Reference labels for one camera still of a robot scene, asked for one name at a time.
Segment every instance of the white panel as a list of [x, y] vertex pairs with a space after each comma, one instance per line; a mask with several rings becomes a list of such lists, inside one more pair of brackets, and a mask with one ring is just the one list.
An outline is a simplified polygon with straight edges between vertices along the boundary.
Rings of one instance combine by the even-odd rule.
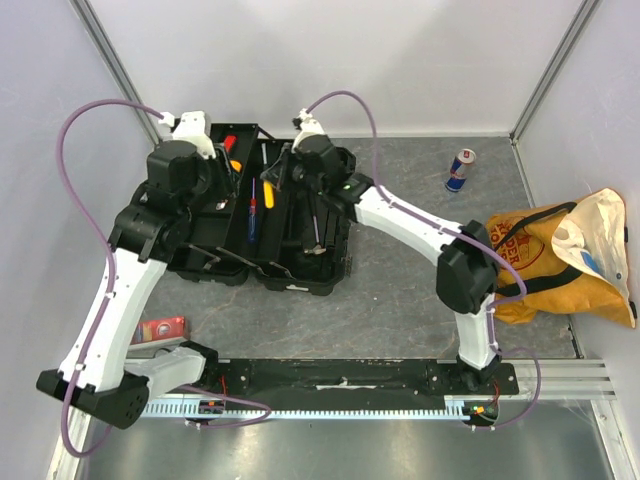
[[[290, 134], [362, 95], [383, 134], [508, 132], [580, 0], [93, 0], [142, 98]], [[369, 134], [350, 99], [330, 133]]]
[[[0, 43], [0, 465], [2, 478], [32, 480], [47, 473], [61, 409], [36, 379], [73, 345], [104, 265], [58, 179], [56, 134], [80, 105], [119, 93], [68, 2], [0, 2]], [[124, 107], [72, 127], [68, 170], [105, 230], [143, 178], [148, 148]]]
[[[640, 303], [640, 3], [602, 2], [521, 142], [536, 204], [602, 187], [625, 200], [630, 289]], [[578, 316], [578, 339], [605, 359], [640, 447], [640, 332]]]

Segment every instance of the bag handle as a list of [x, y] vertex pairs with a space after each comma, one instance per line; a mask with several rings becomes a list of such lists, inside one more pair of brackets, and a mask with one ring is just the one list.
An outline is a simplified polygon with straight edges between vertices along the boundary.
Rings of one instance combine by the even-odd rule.
[[[562, 203], [560, 205], [556, 205], [555, 207], [551, 207], [547, 210], [543, 210], [542, 212], [534, 213], [533, 215], [529, 215], [528, 217], [523, 218], [513, 227], [511, 227], [511, 230], [509, 230], [507, 234], [502, 238], [502, 240], [498, 242], [494, 250], [498, 251], [498, 249], [500, 249], [500, 247], [507, 243], [509, 239], [518, 232], [518, 230], [526, 227], [530, 223], [553, 216], [556, 213], [561, 212], [562, 210], [571, 212], [576, 207], [576, 205], [576, 202]], [[563, 285], [573, 282], [580, 275], [582, 275], [582, 272], [580, 270], [572, 267], [571, 265], [567, 265], [567, 268], [565, 268], [560, 273], [557, 273], [555, 275], [544, 275], [540, 277], [530, 278], [529, 280], [525, 280], [524, 284], [527, 287], [527, 294], [538, 293], [545, 290], [551, 290], [552, 288], [562, 287]], [[516, 283], [512, 283], [510, 285], [505, 285], [504, 287], [498, 287], [496, 289], [496, 293], [504, 297], [515, 297], [520, 293], [520, 287], [518, 287]]]

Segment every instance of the toolbox tray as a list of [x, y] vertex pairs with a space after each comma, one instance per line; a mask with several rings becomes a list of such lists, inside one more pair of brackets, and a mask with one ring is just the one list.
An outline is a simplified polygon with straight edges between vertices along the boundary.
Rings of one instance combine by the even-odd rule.
[[[264, 206], [262, 181], [262, 144], [272, 165], [282, 147], [291, 140], [258, 138], [256, 124], [214, 124], [211, 138], [223, 143], [233, 135], [235, 144], [230, 158], [243, 166], [238, 196], [224, 208], [207, 205], [193, 220], [189, 241], [180, 246], [168, 269], [195, 282], [215, 281], [228, 286], [242, 285], [251, 271], [269, 290], [300, 290], [328, 295], [349, 273], [350, 221], [329, 211], [319, 197], [316, 202], [318, 233], [326, 251], [321, 255], [305, 253], [316, 245], [310, 199], [304, 193], [274, 192], [275, 206]], [[338, 147], [349, 172], [356, 159], [347, 149]], [[256, 181], [257, 242], [249, 243], [249, 202], [252, 181]]]

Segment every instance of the toolbox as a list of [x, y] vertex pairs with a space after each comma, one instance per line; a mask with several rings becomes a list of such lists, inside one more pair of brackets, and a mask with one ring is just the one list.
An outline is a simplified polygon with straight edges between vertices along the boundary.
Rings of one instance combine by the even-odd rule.
[[[292, 140], [259, 138], [257, 124], [213, 124], [211, 139], [225, 145], [229, 158], [242, 165], [238, 194], [225, 204], [210, 204], [193, 219], [189, 242], [176, 251], [169, 270], [180, 277], [200, 282], [215, 281], [229, 286], [242, 285], [253, 272], [267, 289], [300, 290], [328, 295], [349, 274], [350, 222], [306, 192], [275, 191], [275, 205], [265, 207], [260, 173], [272, 165], [285, 144]], [[338, 148], [350, 172], [356, 159]], [[249, 206], [256, 179], [257, 235], [249, 241]], [[317, 218], [313, 221], [312, 212]]]

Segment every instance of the blue and silver can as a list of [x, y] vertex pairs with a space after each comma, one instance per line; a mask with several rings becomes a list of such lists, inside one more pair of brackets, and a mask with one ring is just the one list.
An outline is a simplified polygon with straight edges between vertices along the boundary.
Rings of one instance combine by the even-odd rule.
[[444, 186], [451, 192], [459, 192], [467, 181], [467, 174], [473, 162], [476, 161], [476, 154], [473, 150], [468, 148], [460, 150], [460, 153], [453, 159], [453, 165], [451, 165], [449, 180], [446, 181]]

